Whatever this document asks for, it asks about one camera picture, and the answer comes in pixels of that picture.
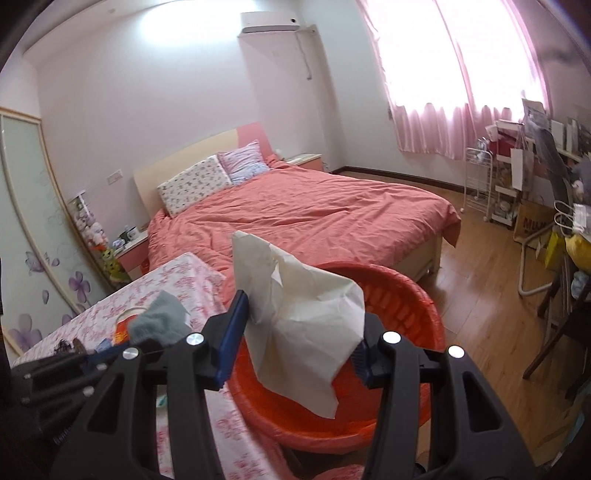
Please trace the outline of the black floral scrunchie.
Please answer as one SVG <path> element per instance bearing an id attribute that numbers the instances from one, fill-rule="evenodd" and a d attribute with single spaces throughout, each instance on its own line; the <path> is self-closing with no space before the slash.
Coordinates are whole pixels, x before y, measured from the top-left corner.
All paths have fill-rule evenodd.
<path id="1" fill-rule="evenodd" d="M 65 339 L 60 339 L 54 348 L 55 355 L 71 354 L 76 352 L 76 347 Z"/>

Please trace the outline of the white paper bag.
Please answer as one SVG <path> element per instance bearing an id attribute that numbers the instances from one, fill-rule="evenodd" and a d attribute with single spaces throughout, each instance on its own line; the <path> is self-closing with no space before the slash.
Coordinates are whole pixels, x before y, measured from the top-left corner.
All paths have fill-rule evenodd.
<path id="1" fill-rule="evenodd" d="M 231 245 L 235 286 L 249 297 L 245 341 L 257 380 L 315 415 L 335 418 L 332 380 L 363 340 L 362 288 L 256 235 L 236 231 Z"/>

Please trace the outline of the brown hair claw clip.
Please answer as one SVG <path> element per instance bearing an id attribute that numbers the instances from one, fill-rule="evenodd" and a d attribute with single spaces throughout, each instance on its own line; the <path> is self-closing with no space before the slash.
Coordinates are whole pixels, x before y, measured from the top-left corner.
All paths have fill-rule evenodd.
<path id="1" fill-rule="evenodd" d="M 72 340 L 72 347 L 73 347 L 74 352 L 77 354 L 81 354 L 81 355 L 87 354 L 87 350 L 86 350 L 85 346 L 78 338 L 74 338 Z"/>

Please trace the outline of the red instant noodle cup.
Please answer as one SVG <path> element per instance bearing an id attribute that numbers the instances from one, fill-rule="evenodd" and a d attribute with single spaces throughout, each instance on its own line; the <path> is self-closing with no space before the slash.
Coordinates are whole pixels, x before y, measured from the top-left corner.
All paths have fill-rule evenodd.
<path id="1" fill-rule="evenodd" d="M 129 341 L 128 324 L 145 312 L 144 307 L 133 307 L 123 311 L 117 318 L 113 335 L 113 344 L 120 345 Z"/>

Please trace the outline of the pink floral table cloth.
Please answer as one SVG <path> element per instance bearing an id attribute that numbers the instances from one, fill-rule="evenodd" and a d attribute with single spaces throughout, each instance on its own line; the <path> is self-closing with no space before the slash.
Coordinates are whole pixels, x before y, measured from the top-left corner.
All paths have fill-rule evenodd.
<path id="1" fill-rule="evenodd" d="M 17 364 L 50 356 L 59 340 L 79 339 L 87 348 L 112 338 L 119 316 L 148 307 L 162 291 L 175 296 L 187 311 L 185 323 L 199 332 L 205 321 L 224 311 L 218 298 L 224 275 L 191 253 L 184 253 L 86 309 L 47 335 L 16 360 Z M 273 441 L 245 424 L 228 388 L 205 393 L 215 446 L 228 479 L 294 477 Z"/>

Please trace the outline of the red plastic laundry basket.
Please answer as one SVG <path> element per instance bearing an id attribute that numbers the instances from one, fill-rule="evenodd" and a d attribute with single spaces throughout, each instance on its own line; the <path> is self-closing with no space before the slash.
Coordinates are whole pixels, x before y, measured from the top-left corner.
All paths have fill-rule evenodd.
<path id="1" fill-rule="evenodd" d="M 329 262 L 321 269 L 356 281 L 363 289 L 366 310 L 418 347 L 441 351 L 445 333 L 436 305 L 411 278 L 384 266 Z M 259 383 L 242 343 L 228 382 L 229 392 L 247 426 L 291 449 L 346 454 L 372 442 L 381 391 L 370 390 L 346 362 L 332 385 L 339 400 L 334 419 L 325 419 Z"/>

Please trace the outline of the pink nightstand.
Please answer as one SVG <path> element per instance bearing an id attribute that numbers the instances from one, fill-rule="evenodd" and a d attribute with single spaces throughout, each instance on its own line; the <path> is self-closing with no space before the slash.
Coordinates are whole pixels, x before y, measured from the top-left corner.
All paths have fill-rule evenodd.
<path id="1" fill-rule="evenodd" d="M 287 158 L 287 164 L 308 170 L 324 171 L 324 163 L 321 154 L 298 154 Z"/>
<path id="2" fill-rule="evenodd" d="M 138 237 L 127 243 L 117 254 L 117 260 L 132 281 L 149 272 L 148 233 L 140 232 Z"/>

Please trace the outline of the clear tube of plush toys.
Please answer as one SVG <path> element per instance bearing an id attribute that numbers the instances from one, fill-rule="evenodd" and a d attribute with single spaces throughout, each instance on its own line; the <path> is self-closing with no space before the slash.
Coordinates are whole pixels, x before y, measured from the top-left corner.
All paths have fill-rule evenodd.
<path id="1" fill-rule="evenodd" d="M 68 203 L 76 228 L 105 279 L 114 289 L 131 282 L 118 259 L 102 225 L 96 220 L 86 200 L 85 192 L 77 194 Z"/>

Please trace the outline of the white mug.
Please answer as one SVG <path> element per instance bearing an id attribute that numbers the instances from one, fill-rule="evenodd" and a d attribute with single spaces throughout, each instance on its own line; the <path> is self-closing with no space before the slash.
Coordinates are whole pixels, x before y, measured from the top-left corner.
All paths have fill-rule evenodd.
<path id="1" fill-rule="evenodd" d="M 135 226 L 133 227 L 126 227 L 124 232 L 121 234 L 121 238 L 126 242 L 131 242 L 135 240 L 138 236 L 138 230 Z"/>

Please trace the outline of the yellow bag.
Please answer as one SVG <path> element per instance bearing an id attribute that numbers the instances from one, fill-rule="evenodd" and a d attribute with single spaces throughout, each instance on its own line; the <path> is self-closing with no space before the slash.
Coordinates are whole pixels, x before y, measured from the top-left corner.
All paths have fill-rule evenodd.
<path id="1" fill-rule="evenodd" d="M 565 239 L 566 251 L 576 267 L 591 274 L 591 243 L 579 234 Z"/>

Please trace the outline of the brown cardboard box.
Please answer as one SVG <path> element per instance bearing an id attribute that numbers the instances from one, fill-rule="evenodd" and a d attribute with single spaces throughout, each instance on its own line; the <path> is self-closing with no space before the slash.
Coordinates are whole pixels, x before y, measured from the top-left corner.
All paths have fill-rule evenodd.
<path id="1" fill-rule="evenodd" d="M 553 222 L 554 210 L 542 204 L 522 200 L 513 232 L 513 240 L 522 243 L 530 235 Z"/>

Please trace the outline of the white rolling cart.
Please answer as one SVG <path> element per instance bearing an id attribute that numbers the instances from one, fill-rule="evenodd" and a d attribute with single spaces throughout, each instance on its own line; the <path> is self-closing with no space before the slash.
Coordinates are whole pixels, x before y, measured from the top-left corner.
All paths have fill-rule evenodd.
<path id="1" fill-rule="evenodd" d="M 512 164 L 509 157 L 494 156 L 491 194 L 491 219 L 513 229 L 518 216 L 522 192 L 512 186 Z"/>

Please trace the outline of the white floral pillow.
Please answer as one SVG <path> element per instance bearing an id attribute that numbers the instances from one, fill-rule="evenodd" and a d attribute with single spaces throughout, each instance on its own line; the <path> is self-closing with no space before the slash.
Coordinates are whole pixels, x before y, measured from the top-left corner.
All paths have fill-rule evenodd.
<path id="1" fill-rule="evenodd" d="M 210 155 L 161 183 L 157 191 L 168 215 L 175 217 L 195 203 L 231 186 L 231 179 L 217 155 Z"/>

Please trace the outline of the pink right nightstand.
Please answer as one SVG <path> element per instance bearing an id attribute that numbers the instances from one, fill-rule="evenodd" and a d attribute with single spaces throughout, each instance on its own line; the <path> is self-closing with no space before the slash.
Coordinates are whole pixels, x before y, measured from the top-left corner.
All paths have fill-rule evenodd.
<path id="1" fill-rule="evenodd" d="M 324 163 L 321 154 L 298 154 L 287 158 L 287 164 L 308 170 L 324 171 Z"/>

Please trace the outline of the pink window curtain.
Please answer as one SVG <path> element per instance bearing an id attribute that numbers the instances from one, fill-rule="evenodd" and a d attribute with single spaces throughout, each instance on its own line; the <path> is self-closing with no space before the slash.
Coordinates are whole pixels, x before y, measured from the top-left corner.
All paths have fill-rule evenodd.
<path id="1" fill-rule="evenodd" d="M 551 105 L 513 1 L 360 1 L 401 151 L 452 160 L 523 103 Z"/>

